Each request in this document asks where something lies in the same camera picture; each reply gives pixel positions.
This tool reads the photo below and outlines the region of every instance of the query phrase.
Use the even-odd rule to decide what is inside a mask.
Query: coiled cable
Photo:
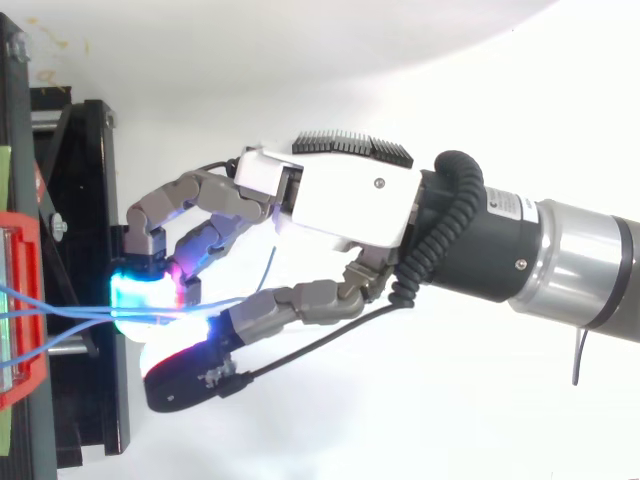
[[[453,180],[455,195],[438,223],[396,267],[389,301],[398,308],[414,307],[420,284],[431,283],[436,267],[475,217],[484,192],[482,170],[466,153],[441,153],[436,158],[435,171]]]

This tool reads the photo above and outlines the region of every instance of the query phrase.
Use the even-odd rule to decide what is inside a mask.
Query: white wall
[[[338,2],[218,1],[205,15],[191,1],[182,20],[175,14],[185,2],[144,12],[129,2],[78,2],[75,13],[71,0],[55,3],[23,1],[8,13],[36,37],[38,25],[59,26],[75,50],[38,37],[35,68],[53,62],[78,99],[99,95],[118,111],[122,219],[138,197],[188,168],[261,138],[337,127],[400,142],[420,167],[461,149],[488,185],[640,220],[636,0],[561,1],[517,26],[544,2],[343,2],[347,20],[333,34],[308,19],[342,18],[330,15]],[[28,26],[28,16],[38,23]],[[138,29],[140,38],[125,41]],[[93,45],[94,32],[87,55],[83,38]],[[334,58],[339,68],[330,68]],[[189,225],[173,227],[176,239]],[[206,275],[206,297],[254,288],[271,242],[269,225],[239,242]],[[280,252],[269,285],[336,276],[345,262],[314,252],[304,263],[306,253]],[[321,333],[301,330],[241,352],[241,365],[264,364]],[[593,335],[574,388],[573,342],[571,328],[432,288],[415,310],[182,413],[146,409],[131,358],[129,449],[108,459],[86,449],[87,464],[60,478],[638,477],[640,346]]]

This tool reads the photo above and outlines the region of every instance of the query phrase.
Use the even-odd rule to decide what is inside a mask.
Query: black cylinder
[[[453,199],[454,186],[423,171],[423,193],[412,242],[437,222]],[[540,247],[540,224],[534,203],[487,188],[467,230],[450,247],[433,281],[449,290],[503,302],[524,286]]]

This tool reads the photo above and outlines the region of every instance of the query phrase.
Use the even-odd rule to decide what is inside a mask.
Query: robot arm
[[[207,341],[149,371],[150,407],[175,411],[241,390],[255,375],[236,373],[231,352],[295,320],[327,325],[354,318],[392,273],[397,281],[385,313],[412,307],[420,284],[433,283],[640,340],[640,224],[484,188],[477,164],[461,152],[440,155],[435,172],[411,167],[396,144],[342,132],[302,134],[285,148],[247,148],[234,179],[190,172],[132,206],[128,264],[150,275],[177,269],[184,288],[270,215],[280,228],[310,229],[334,248],[362,247],[341,283],[261,291],[209,319]],[[165,261],[161,225],[191,206],[211,212],[211,221],[188,233]]]

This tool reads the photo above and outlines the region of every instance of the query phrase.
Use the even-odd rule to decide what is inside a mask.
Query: red plastic clip
[[[23,295],[42,300],[40,276],[40,231],[38,220],[21,213],[0,212],[0,228],[5,236],[5,265],[7,285]],[[17,299],[9,299],[9,310],[33,307]],[[46,325],[42,315],[12,319],[10,324],[14,352],[23,355],[45,342]],[[40,354],[13,368],[12,388],[0,393],[0,410],[33,392],[47,375],[44,354]]]

